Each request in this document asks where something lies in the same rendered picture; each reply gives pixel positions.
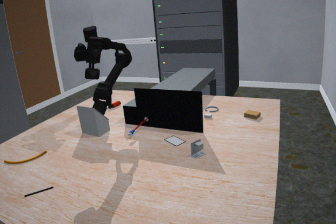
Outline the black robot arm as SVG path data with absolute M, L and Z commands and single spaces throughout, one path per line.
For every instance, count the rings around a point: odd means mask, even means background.
M 90 26 L 87 28 L 83 28 L 83 34 L 85 37 L 85 42 L 88 42 L 89 37 L 98 37 L 97 36 L 97 28 L 96 26 Z M 132 56 L 130 51 L 126 48 L 124 43 L 117 43 L 111 41 L 109 38 L 101 37 L 104 40 L 103 43 L 103 50 L 109 50 L 114 49 L 115 57 L 116 57 L 116 64 L 112 68 L 112 71 L 109 73 L 107 79 L 104 83 L 99 83 L 96 87 L 96 90 L 94 92 L 93 101 L 94 105 L 92 108 L 95 108 L 99 112 L 101 112 L 103 115 L 106 112 L 107 106 L 112 105 L 112 87 L 114 83 L 116 82 L 117 78 L 119 77 L 121 71 L 123 68 L 127 67 L 131 61 Z M 119 53 L 119 51 L 123 51 L 123 53 Z M 74 51 L 74 58 L 77 62 L 79 61 L 87 61 L 87 52 L 90 52 L 90 50 L 86 49 L 85 45 L 82 43 L 78 43 L 78 46 L 76 47 Z M 107 83 L 109 85 L 107 85 Z M 100 100 L 99 100 L 100 99 Z M 101 101 L 106 100 L 106 101 Z

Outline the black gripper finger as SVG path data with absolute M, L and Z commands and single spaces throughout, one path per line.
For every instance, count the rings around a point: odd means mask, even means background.
M 100 75 L 100 71 L 97 71 L 97 70 L 86 70 L 86 74 L 85 74 L 87 77 L 99 77 Z
M 97 59 L 97 57 L 102 51 L 102 46 L 103 44 L 100 43 L 88 43 L 87 49 L 91 51 L 93 58 Z

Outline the black panel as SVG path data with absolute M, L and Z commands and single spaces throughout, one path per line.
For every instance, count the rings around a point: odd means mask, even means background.
M 202 92 L 134 88 L 141 126 L 203 133 Z

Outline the red-handled screwdriver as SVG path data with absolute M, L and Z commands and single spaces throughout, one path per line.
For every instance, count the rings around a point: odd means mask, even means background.
M 117 101 L 117 102 L 114 102 L 110 107 L 107 107 L 107 109 L 111 109 L 111 108 L 114 108 L 114 107 L 117 107 L 121 104 L 120 101 Z

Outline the small brown box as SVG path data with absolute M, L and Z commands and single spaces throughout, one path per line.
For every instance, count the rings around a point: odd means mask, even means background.
M 244 113 L 244 117 L 257 120 L 261 116 L 260 112 L 248 110 Z

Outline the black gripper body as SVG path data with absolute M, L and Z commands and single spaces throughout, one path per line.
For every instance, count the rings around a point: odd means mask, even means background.
M 88 43 L 102 43 L 103 44 L 104 40 L 103 38 L 101 37 L 89 37 L 88 38 Z M 90 52 L 87 52 L 87 61 L 86 62 L 89 62 L 89 68 L 86 68 L 85 69 L 85 73 L 86 73 L 86 70 L 99 70 L 99 69 L 94 69 L 94 64 L 96 63 L 100 63 L 100 57 L 101 57 L 101 53 L 99 54 L 99 56 L 97 57 L 97 59 L 93 58 L 92 56 L 92 53 L 91 51 Z M 93 59 L 93 61 L 92 61 Z M 92 64 L 92 65 L 91 65 Z M 86 79 L 99 79 L 99 77 L 87 77 L 85 75 L 85 78 Z

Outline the grey l-shaped bracket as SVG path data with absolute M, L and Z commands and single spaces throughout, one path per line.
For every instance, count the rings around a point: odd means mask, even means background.
M 201 157 L 201 156 L 203 156 L 203 155 L 205 155 L 206 153 L 205 152 L 203 152 L 203 151 L 198 151 L 198 150 L 195 150 L 195 148 L 194 148 L 194 143 L 195 142 L 201 142 L 201 139 L 199 139 L 199 140 L 196 140 L 196 141 L 194 141 L 194 142 L 192 142 L 191 143 L 191 154 L 192 154 L 192 156 L 193 157 L 195 157 L 195 158 L 199 158 L 199 157 Z

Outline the grey rectangular cover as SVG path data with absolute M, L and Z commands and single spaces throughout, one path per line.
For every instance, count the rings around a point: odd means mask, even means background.
M 215 69 L 183 68 L 151 89 L 201 92 L 215 78 Z M 135 98 L 123 105 L 126 124 L 139 125 Z

